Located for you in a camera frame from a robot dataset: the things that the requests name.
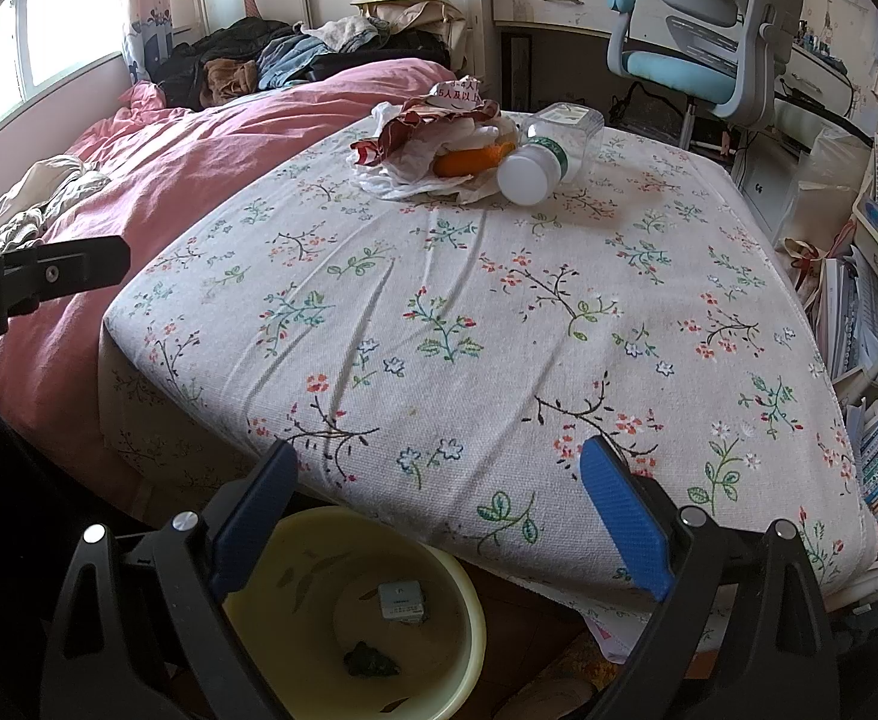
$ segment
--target blue seat cushion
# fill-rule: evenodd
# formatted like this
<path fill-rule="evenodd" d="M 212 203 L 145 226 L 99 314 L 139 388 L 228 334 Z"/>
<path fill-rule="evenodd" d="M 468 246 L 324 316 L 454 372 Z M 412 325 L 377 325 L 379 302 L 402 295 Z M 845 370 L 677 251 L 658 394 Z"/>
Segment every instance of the blue seat cushion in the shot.
<path fill-rule="evenodd" d="M 654 81 L 716 105 L 728 103 L 735 92 L 733 77 L 674 56 L 652 52 L 626 52 L 623 55 L 623 64 L 630 76 Z"/>

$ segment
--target pink duvet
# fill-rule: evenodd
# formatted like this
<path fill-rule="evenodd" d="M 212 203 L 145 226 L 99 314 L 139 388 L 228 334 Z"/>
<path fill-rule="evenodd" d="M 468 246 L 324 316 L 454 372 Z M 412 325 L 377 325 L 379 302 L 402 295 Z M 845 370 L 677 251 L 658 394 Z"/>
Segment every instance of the pink duvet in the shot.
<path fill-rule="evenodd" d="M 127 279 L 199 218 L 313 143 L 452 74 L 419 60 L 378 62 L 332 79 L 193 114 L 161 108 L 152 85 L 71 148 L 112 183 L 59 218 L 44 240 L 121 235 Z M 44 303 L 0 338 L 0 413 L 49 459 L 129 510 L 139 474 L 103 445 L 97 404 L 100 324 L 119 287 Z"/>

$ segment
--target cable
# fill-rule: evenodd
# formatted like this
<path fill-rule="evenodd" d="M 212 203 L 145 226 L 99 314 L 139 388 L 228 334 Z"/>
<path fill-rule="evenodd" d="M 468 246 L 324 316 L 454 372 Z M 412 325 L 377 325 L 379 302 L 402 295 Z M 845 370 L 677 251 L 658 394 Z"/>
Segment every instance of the cable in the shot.
<path fill-rule="evenodd" d="M 839 116 L 837 113 L 832 113 L 831 110 L 824 105 L 815 103 L 813 100 L 806 100 L 805 98 L 783 95 L 781 92 L 776 92 L 776 100 L 783 100 L 784 103 L 795 105 L 797 108 L 802 108 L 804 111 L 815 114 L 820 119 L 825 119 L 827 122 L 835 124 L 836 127 L 842 127 L 845 132 L 848 132 L 850 135 L 855 135 L 856 138 L 859 138 L 860 141 L 865 143 L 866 146 L 869 146 L 869 148 L 872 148 L 873 146 L 873 138 L 866 135 L 861 129 L 856 127 L 855 124 L 845 117 Z"/>
<path fill-rule="evenodd" d="M 742 172 L 741 172 L 741 175 L 739 176 L 738 182 L 735 183 L 735 188 L 738 189 L 738 191 L 742 191 L 742 182 L 745 181 L 745 175 L 746 175 L 746 172 L 748 172 L 749 146 L 752 146 L 752 144 L 754 143 L 754 140 L 756 140 L 756 138 L 759 137 L 760 134 L 761 134 L 760 131 L 756 130 L 755 132 L 752 133 L 752 137 L 750 138 L 749 133 L 748 132 L 746 133 L 745 146 L 742 147 Z"/>
<path fill-rule="evenodd" d="M 625 117 L 626 109 L 629 107 L 629 103 L 632 103 L 632 93 L 636 90 L 636 87 L 642 89 L 642 92 L 649 97 L 653 98 L 653 100 L 660 100 L 661 103 L 666 103 L 680 119 L 685 119 L 685 113 L 682 113 L 675 105 L 673 105 L 669 100 L 663 98 L 661 95 L 652 94 L 647 88 L 642 85 L 642 81 L 633 81 L 632 85 L 629 87 L 629 91 L 626 92 L 625 99 L 620 100 L 615 95 L 613 95 L 613 104 L 609 107 L 609 124 L 615 126 L 623 120 Z"/>

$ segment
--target paper wrapper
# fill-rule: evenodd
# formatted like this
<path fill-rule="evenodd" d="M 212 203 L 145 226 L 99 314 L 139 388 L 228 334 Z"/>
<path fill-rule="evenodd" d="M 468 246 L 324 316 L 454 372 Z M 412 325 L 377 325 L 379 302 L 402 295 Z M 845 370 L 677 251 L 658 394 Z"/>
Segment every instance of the paper wrapper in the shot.
<path fill-rule="evenodd" d="M 351 148 L 359 156 L 356 165 L 377 167 L 402 148 L 421 127 L 428 127 L 441 119 L 472 119 L 480 124 L 499 114 L 500 105 L 495 100 L 483 100 L 479 95 L 479 81 L 471 76 L 443 81 L 432 87 L 426 97 L 407 100 L 399 116 L 385 124 L 378 138 L 356 141 Z"/>

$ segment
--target curtain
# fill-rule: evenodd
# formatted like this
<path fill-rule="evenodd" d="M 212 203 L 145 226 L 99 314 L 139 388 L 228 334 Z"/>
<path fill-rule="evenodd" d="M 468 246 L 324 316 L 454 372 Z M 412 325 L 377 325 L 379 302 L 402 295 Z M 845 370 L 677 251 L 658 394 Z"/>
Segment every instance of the curtain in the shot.
<path fill-rule="evenodd" d="M 169 0 L 122 0 L 122 54 L 133 83 L 148 81 L 172 52 Z"/>

